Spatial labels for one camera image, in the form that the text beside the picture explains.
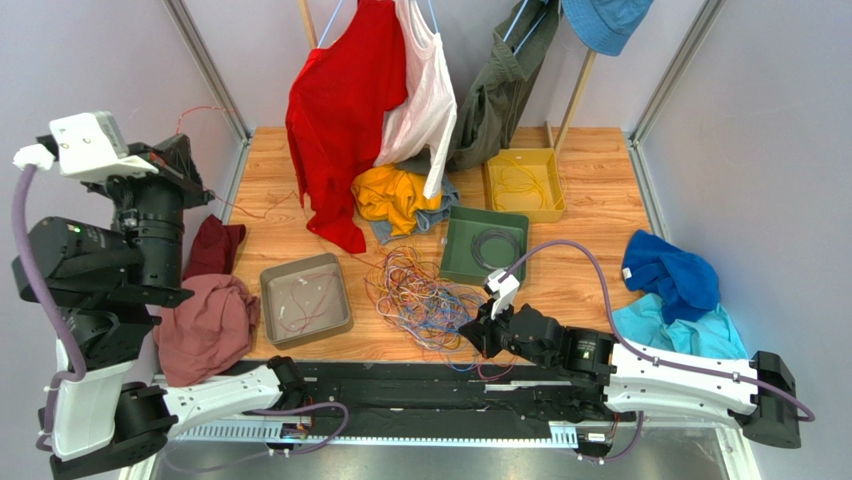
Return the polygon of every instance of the yellow tray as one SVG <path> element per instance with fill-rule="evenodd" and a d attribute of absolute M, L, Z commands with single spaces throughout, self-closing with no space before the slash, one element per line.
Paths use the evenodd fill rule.
<path fill-rule="evenodd" d="M 500 150 L 483 170 L 487 209 L 520 213 L 535 223 L 562 218 L 565 199 L 553 149 Z"/>

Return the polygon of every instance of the yellow cloth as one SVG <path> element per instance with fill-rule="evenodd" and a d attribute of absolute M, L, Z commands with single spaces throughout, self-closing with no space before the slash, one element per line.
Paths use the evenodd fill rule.
<path fill-rule="evenodd" d="M 409 235 L 417 228 L 418 210 L 441 208 L 441 195 L 431 200 L 423 196 L 425 183 L 424 175 L 383 165 L 355 177 L 352 193 L 358 212 L 366 220 L 387 220 L 391 235 Z"/>

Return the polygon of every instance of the turquoise cloth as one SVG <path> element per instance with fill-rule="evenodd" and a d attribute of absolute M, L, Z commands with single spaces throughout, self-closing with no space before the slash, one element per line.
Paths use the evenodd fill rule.
<path fill-rule="evenodd" d="M 663 322 L 663 300 L 649 293 L 613 312 L 615 326 L 628 340 L 671 352 L 709 358 L 749 358 L 734 322 L 722 304 L 694 322 Z"/>

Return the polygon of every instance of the blue towel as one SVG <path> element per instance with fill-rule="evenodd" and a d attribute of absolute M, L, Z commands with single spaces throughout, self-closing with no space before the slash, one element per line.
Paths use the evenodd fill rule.
<path fill-rule="evenodd" d="M 703 258 L 639 230 L 627 244 L 624 283 L 663 298 L 663 320 L 698 320 L 719 303 L 719 277 Z"/>
<path fill-rule="evenodd" d="M 441 179 L 441 208 L 437 210 L 418 210 L 414 215 L 417 218 L 417 228 L 414 233 L 426 233 L 432 225 L 441 223 L 450 216 L 450 207 L 453 205 L 461 205 L 461 195 L 458 189 L 450 183 L 446 175 Z M 370 228 L 379 239 L 382 245 L 387 244 L 392 240 L 405 238 L 407 235 L 391 235 L 391 224 L 387 220 L 370 222 Z"/>
<path fill-rule="evenodd" d="M 671 352 L 709 358 L 749 358 L 731 317 L 716 305 L 694 322 L 663 322 L 663 300 L 649 293 L 613 312 L 615 326 L 628 340 Z"/>

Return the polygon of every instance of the plastic bin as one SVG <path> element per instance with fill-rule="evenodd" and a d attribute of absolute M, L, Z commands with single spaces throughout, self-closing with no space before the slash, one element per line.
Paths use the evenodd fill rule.
<path fill-rule="evenodd" d="M 506 230 L 517 240 L 520 255 L 527 253 L 530 219 L 526 216 L 454 206 L 450 209 L 447 245 L 441 258 L 441 276 L 456 283 L 483 285 L 491 270 L 476 263 L 470 246 L 474 238 L 491 228 Z M 507 265 L 513 260 L 514 253 L 512 247 L 498 240 L 488 241 L 482 248 L 483 256 L 495 265 Z M 515 277 L 523 283 L 526 276 L 527 266 L 524 264 L 515 272 Z"/>
<path fill-rule="evenodd" d="M 553 149 L 500 150 L 484 169 L 487 209 L 526 215 L 533 223 L 562 218 L 565 199 Z"/>
<path fill-rule="evenodd" d="M 352 329 L 340 263 L 332 253 L 267 268 L 260 274 L 266 336 L 295 347 Z"/>

